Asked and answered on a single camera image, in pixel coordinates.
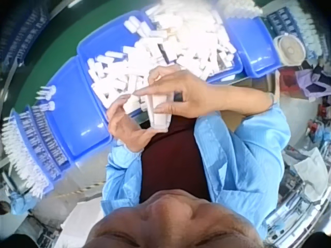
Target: pile of white plastic parts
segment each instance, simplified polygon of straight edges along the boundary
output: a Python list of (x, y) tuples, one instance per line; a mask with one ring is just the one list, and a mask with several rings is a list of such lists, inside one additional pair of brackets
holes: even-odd
[[(203, 80), (233, 67), (236, 49), (220, 15), (206, 1), (163, 0), (146, 14), (156, 30), (131, 16), (124, 25), (140, 36), (134, 47), (123, 46), (121, 53), (108, 51), (87, 61), (92, 88), (105, 108), (121, 94), (147, 86), (149, 71), (157, 66), (177, 63)], [(171, 116), (153, 114), (153, 108), (171, 98), (132, 95), (124, 109), (128, 114), (147, 109), (151, 126), (165, 129)]]

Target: hand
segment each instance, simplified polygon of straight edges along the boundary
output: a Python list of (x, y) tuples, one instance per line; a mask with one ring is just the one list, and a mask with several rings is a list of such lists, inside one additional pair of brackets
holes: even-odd
[(155, 134), (167, 130), (141, 129), (124, 111), (123, 105), (129, 98), (130, 95), (122, 95), (109, 107), (107, 111), (108, 130), (115, 139), (121, 140), (130, 151), (139, 152), (146, 147)]
[(194, 118), (215, 110), (215, 97), (211, 97), (213, 87), (189, 71), (179, 70), (178, 66), (155, 68), (150, 72), (148, 82), (148, 87), (137, 90), (133, 94), (144, 96), (181, 92), (183, 95), (183, 102), (160, 104), (154, 109), (154, 113)]

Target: maroon undershirt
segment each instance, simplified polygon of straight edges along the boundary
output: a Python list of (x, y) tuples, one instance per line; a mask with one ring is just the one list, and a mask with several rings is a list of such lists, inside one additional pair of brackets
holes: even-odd
[(194, 138), (196, 119), (172, 116), (168, 133), (155, 135), (142, 153), (140, 202), (160, 190), (181, 189), (210, 201)]

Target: purple cloth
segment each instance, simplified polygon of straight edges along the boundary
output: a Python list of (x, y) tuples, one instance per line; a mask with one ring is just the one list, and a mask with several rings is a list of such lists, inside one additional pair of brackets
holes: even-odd
[[(302, 71), (295, 72), (296, 80), (298, 82), (299, 87), (304, 91), (306, 97), (325, 97), (331, 95), (331, 86), (325, 83), (319, 82), (320, 75), (313, 73), (313, 70), (306, 69)], [(324, 91), (320, 92), (311, 92), (309, 89), (313, 89), (312, 85), (319, 86), (320, 89), (324, 89)]]

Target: floor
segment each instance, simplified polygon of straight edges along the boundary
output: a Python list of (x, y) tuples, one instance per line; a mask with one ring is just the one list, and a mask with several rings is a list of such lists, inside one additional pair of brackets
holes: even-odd
[[(13, 106), (20, 112), (26, 104), (33, 104), (38, 88), (45, 85), (70, 57), (76, 55), (76, 47), (85, 36), (116, 16), (140, 9), (152, 2), (153, 0), (82, 1), (74, 8), (62, 11), (50, 22), (32, 47), (25, 61), (26, 66), (19, 68), (15, 74), (9, 88), (8, 102), (4, 106), (4, 116)], [(317, 113), (317, 105), (318, 102), (310, 103), (301, 99), (280, 99), (280, 106), (292, 133), (291, 145), (295, 145), (305, 133), (307, 121)], [(100, 194), (102, 186), (84, 194), (59, 197), (104, 181), (108, 151), (105, 149), (71, 168), (67, 176), (56, 185), (55, 191), (37, 205), (36, 216), (45, 224), (58, 226), (77, 202)]]

